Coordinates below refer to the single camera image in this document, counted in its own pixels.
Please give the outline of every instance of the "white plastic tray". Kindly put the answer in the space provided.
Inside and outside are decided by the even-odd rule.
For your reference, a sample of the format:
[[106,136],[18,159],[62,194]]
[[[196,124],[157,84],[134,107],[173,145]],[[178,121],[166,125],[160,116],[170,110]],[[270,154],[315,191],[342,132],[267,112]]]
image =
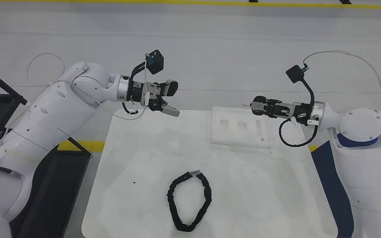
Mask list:
[[273,147],[267,118],[243,108],[213,107],[210,143],[265,149]]

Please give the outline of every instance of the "white tabletop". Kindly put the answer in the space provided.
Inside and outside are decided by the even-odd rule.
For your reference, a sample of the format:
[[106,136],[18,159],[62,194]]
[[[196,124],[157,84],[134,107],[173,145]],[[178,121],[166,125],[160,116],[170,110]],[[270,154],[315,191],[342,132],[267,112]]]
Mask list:
[[[125,116],[124,111],[118,115]],[[289,148],[268,121],[271,149],[210,144],[210,111],[174,118],[146,111],[136,121],[114,117],[82,224],[87,238],[336,237],[337,228],[306,146]],[[284,137],[305,140],[287,123]],[[206,176],[212,203],[191,233],[177,231],[169,211],[171,182],[187,171]],[[192,178],[176,187],[175,203],[190,224],[204,203]]]

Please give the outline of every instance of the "gray floor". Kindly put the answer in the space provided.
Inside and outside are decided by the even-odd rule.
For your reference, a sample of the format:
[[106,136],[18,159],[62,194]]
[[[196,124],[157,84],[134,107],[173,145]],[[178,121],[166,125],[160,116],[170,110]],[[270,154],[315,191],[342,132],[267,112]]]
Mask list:
[[93,158],[90,159],[88,169],[83,178],[81,188],[78,193],[76,204],[74,205],[73,212],[71,213],[69,224],[66,228],[64,238],[81,238],[82,235],[82,221],[85,216],[86,207],[90,197],[91,189],[93,187],[96,171],[98,169],[99,161],[101,160],[102,153],[94,153]]

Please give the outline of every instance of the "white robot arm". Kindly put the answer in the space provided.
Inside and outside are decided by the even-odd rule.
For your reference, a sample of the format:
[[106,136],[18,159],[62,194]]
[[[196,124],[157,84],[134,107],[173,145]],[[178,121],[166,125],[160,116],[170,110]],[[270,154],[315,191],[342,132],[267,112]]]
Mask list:
[[12,171],[9,174],[0,171],[1,237],[11,237],[8,222],[28,201],[33,175],[41,160],[78,131],[105,101],[140,102],[152,111],[179,116],[180,112],[163,99],[176,93],[177,82],[133,81],[133,76],[145,67],[152,74],[163,69],[164,58],[158,50],[147,54],[145,62],[139,64],[130,77],[109,73],[98,64],[80,62],[30,105],[21,121],[0,143],[0,167]]
[[[293,83],[302,82],[311,94],[309,104],[282,101],[257,96],[251,103],[255,115],[271,118],[285,118],[280,125],[279,136],[282,142],[291,147],[310,143],[317,131],[328,129],[330,145],[337,174],[351,203],[354,219],[352,237],[370,238],[381,234],[381,115],[375,110],[357,108],[342,113],[334,112],[325,102],[314,101],[314,94],[304,80],[306,66],[300,69],[295,65],[286,73]],[[314,126],[311,139],[299,145],[290,145],[282,137],[284,123],[295,118],[297,123]],[[338,137],[344,138],[343,145]]]

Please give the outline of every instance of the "black cable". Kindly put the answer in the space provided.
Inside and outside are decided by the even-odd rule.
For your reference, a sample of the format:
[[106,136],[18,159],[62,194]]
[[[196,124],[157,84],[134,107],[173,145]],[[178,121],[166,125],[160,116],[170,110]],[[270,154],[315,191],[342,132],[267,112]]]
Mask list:
[[301,80],[301,82],[303,83],[303,85],[305,86],[305,88],[308,90],[308,92],[310,93],[310,105],[313,106],[314,103],[315,103],[315,94],[314,92],[312,91],[312,89],[310,88],[310,85],[308,85],[308,83],[303,79]]
[[[314,92],[312,91],[310,85],[308,85],[308,83],[307,83],[304,79],[302,79],[302,80],[300,80],[300,81],[303,83],[303,85],[305,86],[305,88],[306,88],[306,89],[308,90],[308,92],[310,93],[310,108],[309,108],[308,113],[307,113],[307,115],[306,115],[306,118],[310,118],[310,117],[311,117],[312,110],[313,110],[313,107],[314,107],[314,103],[315,103],[315,94],[314,94]],[[290,119],[290,118],[286,119],[285,121],[283,121],[282,123],[280,123],[280,126],[279,126],[279,137],[280,137],[280,140],[281,140],[286,146],[290,146],[290,147],[302,147],[302,146],[305,146],[305,145],[311,143],[311,142],[313,141],[313,139],[316,137],[316,134],[317,134],[317,127],[318,127],[318,126],[315,126],[314,133],[313,133],[312,137],[311,137],[308,141],[306,141],[306,142],[304,142],[304,143],[302,143],[302,144],[298,144],[298,145],[291,145],[291,144],[287,143],[287,142],[284,140],[283,136],[282,136],[282,127],[283,127],[283,125],[284,125],[286,122],[288,122],[288,121],[291,121],[291,119]]]
[[138,113],[138,111],[136,110],[135,112],[130,112],[127,108],[126,108],[126,105],[124,104],[124,102],[121,103],[122,106],[123,106],[123,109],[125,110],[126,113],[130,114],[130,115],[135,115]]
[[283,136],[282,136],[282,127],[283,127],[283,125],[284,125],[286,122],[288,122],[288,121],[291,121],[291,119],[288,118],[287,120],[285,120],[285,121],[283,121],[282,123],[280,123],[280,126],[279,126],[279,137],[280,137],[280,140],[281,140],[286,146],[290,146],[290,147],[302,147],[302,146],[305,146],[305,145],[311,143],[312,140],[316,137],[316,134],[317,134],[317,127],[318,127],[318,126],[315,126],[314,133],[313,133],[312,137],[311,137],[308,141],[306,141],[306,142],[304,142],[304,143],[302,143],[302,144],[298,144],[298,145],[291,145],[291,144],[288,144],[288,143],[284,140],[284,138],[283,138]]

